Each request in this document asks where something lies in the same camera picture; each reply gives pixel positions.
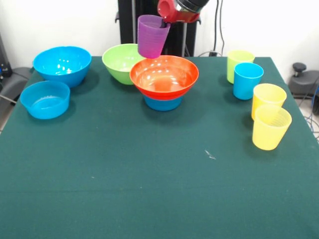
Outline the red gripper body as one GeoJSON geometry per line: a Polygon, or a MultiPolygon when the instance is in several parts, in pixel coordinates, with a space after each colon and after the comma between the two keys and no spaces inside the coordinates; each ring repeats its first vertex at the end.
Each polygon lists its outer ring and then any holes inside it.
{"type": "Polygon", "coordinates": [[[166,23],[193,23],[200,16],[200,13],[191,11],[178,0],[159,0],[157,10],[166,23]]]}

